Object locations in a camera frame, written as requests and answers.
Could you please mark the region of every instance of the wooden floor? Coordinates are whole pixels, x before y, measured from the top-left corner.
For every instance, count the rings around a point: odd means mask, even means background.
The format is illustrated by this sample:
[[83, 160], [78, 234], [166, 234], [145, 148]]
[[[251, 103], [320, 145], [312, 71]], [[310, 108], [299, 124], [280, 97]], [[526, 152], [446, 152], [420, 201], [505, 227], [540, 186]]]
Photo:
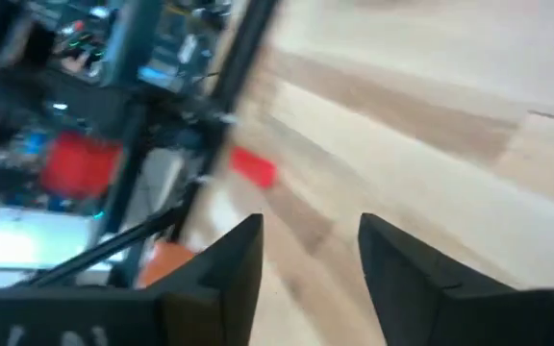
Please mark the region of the wooden floor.
[[284, 0], [226, 161], [187, 229], [264, 214], [252, 345], [382, 345], [362, 212], [505, 283], [554, 286], [554, 0]]

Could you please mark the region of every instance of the black bar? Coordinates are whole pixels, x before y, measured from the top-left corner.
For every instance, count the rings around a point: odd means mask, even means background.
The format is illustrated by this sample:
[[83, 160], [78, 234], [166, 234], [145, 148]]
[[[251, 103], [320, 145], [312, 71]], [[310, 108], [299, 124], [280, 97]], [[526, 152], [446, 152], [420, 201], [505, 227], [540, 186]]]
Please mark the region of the black bar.
[[126, 211], [134, 193], [136, 180], [142, 169], [146, 157], [146, 148], [142, 143], [142, 131], [145, 126], [146, 114], [144, 107], [140, 105], [128, 106], [130, 109], [124, 114], [128, 121], [124, 134], [125, 148], [121, 153], [120, 170], [112, 190], [108, 192], [103, 216], [100, 219], [97, 230], [93, 233], [88, 243], [88, 249], [99, 243], [105, 234], [117, 234], [123, 223]]
[[145, 240], [147, 237], [162, 231], [175, 221], [175, 215], [175, 210], [168, 210], [149, 219], [141, 225], [124, 231], [114, 238], [17, 285], [42, 287], [60, 283], [62, 280], [82, 273], [100, 261], [106, 260], [130, 245]]
[[236, 108], [249, 69], [256, 56], [264, 32], [279, 0], [250, 0], [245, 17], [237, 30], [219, 79], [212, 92], [217, 106], [226, 113]]

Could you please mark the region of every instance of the orange object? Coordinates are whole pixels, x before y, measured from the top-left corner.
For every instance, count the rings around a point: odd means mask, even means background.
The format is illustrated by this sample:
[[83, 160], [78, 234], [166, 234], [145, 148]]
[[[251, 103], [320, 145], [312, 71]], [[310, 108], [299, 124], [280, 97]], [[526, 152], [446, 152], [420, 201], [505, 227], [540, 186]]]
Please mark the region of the orange object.
[[138, 277], [139, 288], [145, 288], [172, 273], [188, 260], [193, 252], [185, 246], [159, 241], [155, 244], [153, 258], [144, 266]]
[[75, 133], [61, 134], [40, 173], [41, 184], [69, 198], [96, 198], [106, 191], [121, 148]]
[[275, 165], [241, 147], [232, 151], [231, 164], [235, 170], [262, 188], [273, 186], [277, 176]]

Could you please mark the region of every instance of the red block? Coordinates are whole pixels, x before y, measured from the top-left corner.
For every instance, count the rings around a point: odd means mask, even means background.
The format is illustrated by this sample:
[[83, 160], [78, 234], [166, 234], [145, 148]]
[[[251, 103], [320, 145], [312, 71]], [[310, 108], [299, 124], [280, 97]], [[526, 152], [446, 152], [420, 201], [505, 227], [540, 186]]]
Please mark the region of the red block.
[[275, 183], [277, 176], [275, 165], [248, 150], [235, 147], [232, 151], [231, 164], [236, 171], [259, 187], [268, 188]]
[[120, 151], [118, 144], [62, 134], [41, 171], [40, 182], [68, 198], [97, 198], [110, 184]]

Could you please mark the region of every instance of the black metal frame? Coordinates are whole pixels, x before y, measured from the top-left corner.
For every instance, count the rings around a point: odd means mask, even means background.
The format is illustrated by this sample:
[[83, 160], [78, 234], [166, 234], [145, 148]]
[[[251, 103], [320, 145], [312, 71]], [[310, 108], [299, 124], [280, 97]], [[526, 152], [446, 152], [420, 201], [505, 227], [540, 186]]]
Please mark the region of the black metal frame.
[[[145, 239], [162, 233], [167, 228], [170, 229], [164, 235], [168, 241], [179, 239], [203, 182], [203, 180], [197, 178], [208, 176], [213, 170], [215, 159], [224, 144], [230, 125], [229, 121], [224, 120], [224, 115], [230, 114], [236, 107], [244, 82], [247, 79], [252, 62], [257, 56], [262, 38], [278, 2], [278, 0], [249, 0], [244, 18], [239, 25], [237, 35], [223, 64], [215, 88], [211, 96], [203, 101], [206, 104], [199, 108], [202, 113], [198, 114], [198, 119], [205, 130], [206, 140], [204, 149], [200, 154], [203, 159], [202, 164], [196, 172], [188, 172], [185, 179], [177, 180], [175, 190], [179, 191], [180, 195], [174, 196], [176, 200], [173, 201], [173, 207], [159, 211], [141, 225], [121, 232], [112, 239], [97, 245], [97, 239], [103, 233], [116, 230], [120, 226], [146, 155], [142, 145], [136, 140], [132, 140], [132, 148], [129, 153], [126, 153], [125, 166], [115, 183], [113, 195], [109, 198], [104, 210], [105, 219], [93, 240], [95, 246], [75, 258], [17, 285], [46, 286], [60, 284], [94, 264], [133, 246], [134, 250], [128, 253], [128, 256], [118, 268], [119, 276], [123, 278], [122, 285], [130, 287], [139, 272], [139, 253]], [[135, 111], [132, 111], [132, 114], [138, 117], [138, 121], [143, 121], [142, 114], [136, 114]], [[132, 136], [138, 137], [141, 134], [136, 133]], [[188, 164], [189, 161], [184, 163], [184, 169]]]

